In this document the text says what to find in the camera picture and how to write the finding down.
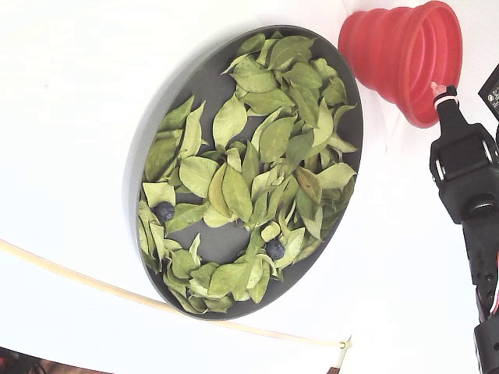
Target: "dried leaf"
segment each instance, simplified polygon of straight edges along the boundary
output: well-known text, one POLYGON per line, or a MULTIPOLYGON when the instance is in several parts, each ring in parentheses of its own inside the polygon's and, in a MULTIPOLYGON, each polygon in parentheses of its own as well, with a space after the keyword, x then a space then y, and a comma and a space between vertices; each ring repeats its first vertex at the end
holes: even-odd
POLYGON ((331 165, 326 170, 317 175, 323 189, 343 189, 356 171, 348 164, 341 162, 331 165))
POLYGON ((230 148, 225 154, 227 155, 227 165, 241 173, 241 157, 239 156, 239 151, 236 148, 230 148))
POLYGON ((285 244, 285 254, 284 257, 278 259, 275 262, 275 267, 278 269, 284 269, 287 265, 290 265, 294 259, 298 256, 299 250, 302 247, 303 236, 305 234, 305 228, 298 228, 291 231, 289 234, 288 242, 285 244))
POLYGON ((292 85, 307 88, 321 88, 322 79, 312 66, 305 62, 297 62, 290 71, 283 74, 284 78, 292 85))
POLYGON ((196 269, 193 257, 185 249, 172 252, 172 271, 177 278, 190 278, 190 271, 196 269))
POLYGON ((243 221, 250 219, 253 205, 251 203, 250 191, 236 170, 227 166, 224 180, 222 181, 222 193, 228 208, 236 213, 243 221))
POLYGON ((305 120, 306 124, 314 128, 317 127, 319 105, 312 91, 306 87, 291 85, 288 92, 296 105, 298 105, 299 117, 305 120))
POLYGON ((271 221, 261 232, 261 237, 265 242, 269 242, 281 234, 281 227, 278 223, 271 221))
POLYGON ((231 77, 247 92, 263 93, 278 88, 274 73, 256 62, 253 56, 247 56, 237 64, 231 77))
POLYGON ((180 203, 175 206, 173 218, 165 222, 166 232, 171 234, 174 231, 182 230, 191 224, 200 221, 204 212, 208 208, 207 204, 196 205, 180 203))
POLYGON ((278 88, 264 93, 250 92, 242 98, 242 101, 248 104, 254 113, 259 115, 269 115, 279 108, 289 109, 295 105, 288 95, 278 88))
POLYGON ((201 139, 201 115, 204 110, 204 103, 200 105, 195 111, 191 112, 186 119, 186 130, 184 131, 184 138, 180 145, 179 157, 181 159, 193 156, 200 150, 201 139))
POLYGON ((245 263, 226 263, 219 266, 211 276, 208 294, 226 295, 237 285, 244 270, 245 263))
POLYGON ((208 197, 208 188, 218 164, 208 158, 191 156, 180 163, 180 180, 192 193, 208 197))
POLYGON ((163 172, 171 165, 175 158, 177 146, 179 146, 180 138, 171 138, 158 140, 150 146, 147 154, 146 166, 144 174, 149 182, 156 182, 163 172))
POLYGON ((338 104, 347 104, 345 84, 337 76, 331 78, 329 84, 322 90, 320 95, 326 100, 327 105, 335 106, 338 104))
POLYGON ((285 117, 272 122, 260 137, 260 160, 276 161, 288 147, 289 135, 296 117, 285 117))
POLYGON ((147 197, 147 205, 154 208, 163 201, 175 205, 175 189, 166 182, 142 184, 143 191, 147 197))
POLYGON ((308 37, 292 36, 279 39, 271 52, 269 69, 286 69, 293 61, 308 61, 312 56, 310 47, 313 39, 308 37))
POLYGON ((265 34, 258 33, 246 39, 237 50, 237 55, 258 52, 265 44, 265 34))
POLYGON ((264 119, 264 121, 257 127, 255 132, 253 133, 253 137, 251 138, 251 144, 255 147, 256 150, 260 149, 260 137, 262 135, 262 132, 276 119, 278 119, 278 116, 281 113, 281 108, 277 109, 274 113, 271 113, 268 115, 267 118, 264 119))
POLYGON ((296 181, 302 190, 316 203, 320 203, 322 186, 317 175, 302 167, 295 170, 296 181))
POLYGON ((241 174, 248 190, 251 189, 253 180, 258 175, 259 171, 260 165, 258 162, 258 151, 252 143, 248 142, 246 146, 246 155, 244 156, 244 161, 242 162, 241 167, 241 174))
POLYGON ((239 134, 246 124, 247 116, 244 104, 232 95, 218 111, 213 120, 213 138, 215 146, 225 148, 230 139, 239 134))
POLYGON ((190 109, 193 106, 194 95, 191 96, 187 101, 185 101, 178 108, 173 109, 166 116, 163 117, 159 124, 158 132, 182 129, 184 127, 184 121, 187 115, 190 113, 190 109))
POLYGON ((288 171, 293 172, 296 167, 305 159, 313 144, 313 132, 295 136, 288 142, 286 148, 286 160, 288 161, 288 171))

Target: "green leaf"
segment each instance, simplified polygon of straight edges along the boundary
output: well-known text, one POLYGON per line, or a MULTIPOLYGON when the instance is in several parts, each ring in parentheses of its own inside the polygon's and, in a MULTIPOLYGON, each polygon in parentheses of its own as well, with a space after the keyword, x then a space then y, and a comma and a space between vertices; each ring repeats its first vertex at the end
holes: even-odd
POLYGON ((281 259, 275 262, 275 267, 284 269, 290 265, 293 260, 298 256, 299 250, 302 247, 303 236, 305 228, 297 228, 289 234, 288 242, 285 245, 285 254, 281 259))
POLYGON ((257 304, 262 301, 264 298, 265 292, 267 291, 268 281, 271 278, 271 266, 269 263, 262 264, 262 275, 258 280, 258 283, 255 284, 255 287, 249 290, 249 294, 254 302, 257 304))
POLYGON ((167 274, 168 274, 167 272, 163 273, 163 282, 168 286, 170 291, 176 291, 179 294, 181 294, 184 298, 186 298, 187 297, 186 286, 183 284, 177 284, 175 282, 170 281, 170 279, 168 279, 167 274))
POLYGON ((277 109, 274 113, 271 113, 264 119, 264 121, 257 127, 255 132, 253 133, 253 137, 251 138, 251 144, 255 147, 256 150, 260 149, 260 137, 262 132, 273 122, 278 116, 281 114, 281 108, 277 109))
POLYGON ((193 156, 200 150, 201 143, 201 115, 204 110, 204 103, 200 105, 195 111, 187 116, 186 131, 184 131, 184 139, 180 145, 179 157, 181 159, 193 156))
POLYGON ((172 271, 177 278, 190 278, 190 271, 196 268, 193 257, 185 249, 172 252, 172 271))
POLYGON ((272 122, 260 137, 260 160, 272 162, 284 154, 296 117, 285 117, 272 122))
POLYGON ((241 44, 241 47, 239 47, 236 54, 237 55, 244 55, 246 53, 258 52, 259 50, 262 49, 264 44, 265 44, 265 34, 259 33, 259 34, 253 35, 252 37, 250 37, 249 39, 246 39, 241 44))
POLYGON ((274 73, 257 63, 253 56, 247 56, 237 64, 231 77, 247 92, 263 93, 278 88, 274 73))
POLYGON ((175 296, 177 300, 179 300, 180 305, 184 308, 186 312, 193 313, 193 314, 203 314, 198 312, 190 303, 187 298, 184 298, 183 295, 179 294, 175 290, 170 290, 170 292, 175 296))
POLYGON ((213 120, 213 139, 215 146, 225 148, 230 139, 239 134, 246 124, 247 115, 244 104, 235 94, 231 96, 215 115, 213 120))
POLYGON ((341 139, 337 134, 333 134, 333 136, 329 139, 327 144, 329 144, 329 146, 335 148, 336 150, 339 150, 342 153, 350 153, 358 150, 349 142, 341 139))
POLYGON ((320 78, 323 83, 329 81, 329 79, 338 76, 338 73, 335 69, 331 68, 327 61, 323 58, 318 58, 317 60, 310 61, 310 64, 313 66, 316 72, 319 73, 320 78))
POLYGON ((156 182, 175 158, 180 138, 158 140, 150 146, 144 174, 149 182, 156 182))
POLYGON ((241 157, 239 156, 237 148, 230 148, 227 152, 225 152, 225 154, 227 155, 228 166, 241 173, 241 157))
POLYGON ((147 197, 147 204, 154 208, 159 203, 168 201, 175 205, 175 189, 168 183, 143 183, 143 191, 147 197))
POLYGON ((259 171, 260 165, 258 163, 258 151, 251 142, 247 142, 246 155, 244 156, 244 161, 242 162, 241 174, 248 190, 251 189, 251 184, 258 175, 259 171))
POLYGON ((271 221, 261 232, 261 237, 265 242, 269 242, 281 234, 281 227, 274 221, 271 221))
POLYGON ((335 106, 338 104, 347 104, 345 84, 337 76, 331 78, 331 81, 320 94, 327 102, 327 105, 335 106))
POLYGON ((356 171, 348 164, 341 162, 331 165, 326 170, 317 175, 323 189, 343 189, 356 171))
POLYGON ((241 173, 227 166, 221 188, 228 208, 247 222, 253 211, 253 205, 249 195, 250 191, 241 173))
POLYGON ((190 113, 190 109, 193 106, 194 95, 186 100, 178 108, 170 111, 166 116, 163 117, 159 124, 158 132, 182 129, 184 127, 184 121, 187 115, 190 113))
POLYGON ((339 107, 336 112, 334 113, 334 117, 333 117, 333 123, 334 123, 334 131, 338 131, 338 125, 340 123, 340 119, 342 119, 342 116, 344 113, 346 113, 347 111, 351 111, 353 108, 355 108, 357 106, 357 104, 355 105, 342 105, 341 107, 339 107))
POLYGON ((199 197, 208 197, 208 188, 218 164, 208 158, 191 156, 180 163, 180 180, 199 197))
POLYGON ((283 74, 284 78, 293 85, 307 88, 321 88, 322 79, 312 66, 305 62, 297 62, 290 71, 283 74))
POLYGON ((317 203, 315 203, 301 188, 296 192, 296 209, 302 218, 315 219, 317 203))
POLYGON ((208 308, 206 307, 203 298, 198 298, 196 296, 191 295, 189 296, 189 303, 196 311, 198 311, 201 314, 208 311, 208 308))
POLYGON ((207 204, 177 204, 175 206, 173 218, 165 222, 166 232, 171 234, 174 231, 182 230, 194 222, 201 220, 207 208, 207 204))
POLYGON ((211 275, 218 268, 217 263, 205 263, 202 267, 197 270, 190 272, 193 279, 199 282, 203 287, 210 287, 211 275))
POLYGON ((292 36, 279 39, 271 52, 269 69, 286 69, 297 58, 308 61, 312 56, 310 47, 313 39, 308 37, 292 36))
POLYGON ((219 266, 211 276, 208 294, 226 295, 237 285, 244 270, 245 263, 226 263, 219 266))
POLYGON ((302 190, 316 203, 320 203, 322 186, 319 177, 312 171, 302 167, 295 170, 295 178, 302 190))
POLYGON ((223 214, 220 214, 215 208, 213 208, 213 205, 210 204, 206 212, 204 212, 203 220, 204 223, 210 228, 220 228, 229 222, 237 220, 237 216, 233 213, 230 217, 226 217, 223 214))
POLYGON ((295 136, 288 142, 286 148, 286 160, 288 160, 288 171, 293 172, 309 153, 313 144, 313 132, 295 136))
POLYGON ((317 119, 319 118, 319 105, 313 97, 312 91, 302 86, 290 86, 288 90, 292 99, 298 105, 298 114, 306 124, 317 127, 317 119))
POLYGON ((299 261, 301 261, 302 259, 305 259, 307 258, 308 256, 310 256, 312 253, 314 253, 316 251, 316 249, 319 247, 319 244, 320 244, 320 240, 318 239, 315 239, 314 241, 312 241, 310 244, 308 244, 305 248, 303 248, 298 256, 295 258, 295 260, 293 261, 293 265, 299 261))
POLYGON ((278 41, 278 39, 267 39, 264 43, 264 46, 262 47, 262 50, 260 51, 260 54, 258 55, 257 62, 260 65, 263 66, 268 66, 267 60, 270 58, 269 51, 274 47, 275 42, 278 41))
POLYGON ((163 139, 180 138, 183 133, 184 130, 167 130, 156 132, 156 135, 154 136, 154 142, 163 139))
POLYGON ((320 229, 322 228, 322 206, 317 208, 317 212, 315 213, 315 218, 313 220, 309 220, 306 217, 302 217, 302 219, 307 231, 312 234, 314 238, 320 240, 320 229))
POLYGON ((278 88, 264 93, 250 92, 242 98, 242 101, 259 115, 269 115, 279 108, 291 108, 295 105, 288 95, 278 88))
POLYGON ((234 66, 239 64, 242 60, 244 60, 247 55, 249 55, 249 53, 245 53, 244 55, 240 55, 240 56, 234 58, 232 60, 232 62, 230 63, 230 65, 227 67, 227 69, 224 70, 223 72, 221 72, 220 75, 228 73, 230 71, 230 69, 232 69, 234 66))
POLYGON ((198 233, 189 247, 189 253, 193 257, 193 261, 194 264, 196 265, 196 268, 201 266, 200 257, 197 255, 197 249, 200 247, 200 244, 201 244, 201 237, 200 234, 198 233))
POLYGON ((204 302, 209 310, 219 313, 226 313, 227 309, 229 309, 234 303, 228 296, 225 296, 220 300, 205 300, 204 302))

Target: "white surface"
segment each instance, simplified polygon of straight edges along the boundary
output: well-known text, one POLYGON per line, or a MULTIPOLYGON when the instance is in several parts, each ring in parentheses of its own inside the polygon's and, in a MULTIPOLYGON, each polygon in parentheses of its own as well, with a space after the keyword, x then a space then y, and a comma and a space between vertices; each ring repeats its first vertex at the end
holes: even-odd
MULTIPOLYGON (((160 299, 133 247, 123 185, 130 144, 158 89, 206 48, 254 27, 295 24, 337 44, 351 11, 419 3, 0 2, 0 238, 160 299)), ((464 39, 462 111, 493 130, 476 92, 499 62, 499 3, 448 3, 464 39)), ((477 372, 465 246, 427 166, 438 128, 411 127, 393 104, 359 88, 363 160, 340 228, 291 291, 237 322, 334 340, 352 333, 345 374, 477 372)), ((135 305, 2 252, 0 284, 0 346, 71 365, 325 373, 338 357, 135 305)))

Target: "white cable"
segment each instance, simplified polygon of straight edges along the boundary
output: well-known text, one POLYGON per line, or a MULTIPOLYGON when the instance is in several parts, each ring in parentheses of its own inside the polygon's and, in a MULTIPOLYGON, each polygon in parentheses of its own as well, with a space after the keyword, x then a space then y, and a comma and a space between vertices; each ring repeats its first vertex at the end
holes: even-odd
MULTIPOLYGON (((497 265, 499 267, 499 253, 497 254, 497 265)), ((492 306, 490 307, 490 314, 494 313, 494 310, 496 309, 496 306, 497 306, 498 299, 499 299, 499 278, 497 279, 494 302, 492 303, 492 306)))

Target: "collapsible funnel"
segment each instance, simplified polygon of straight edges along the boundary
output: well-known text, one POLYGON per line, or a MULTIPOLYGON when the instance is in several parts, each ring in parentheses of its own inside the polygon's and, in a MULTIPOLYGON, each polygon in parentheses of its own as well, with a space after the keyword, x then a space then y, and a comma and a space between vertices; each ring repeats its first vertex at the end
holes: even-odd
POLYGON ((343 23, 338 49, 364 86, 417 127, 438 121, 430 83, 457 86, 461 74, 461 28, 443 2, 355 12, 343 23))

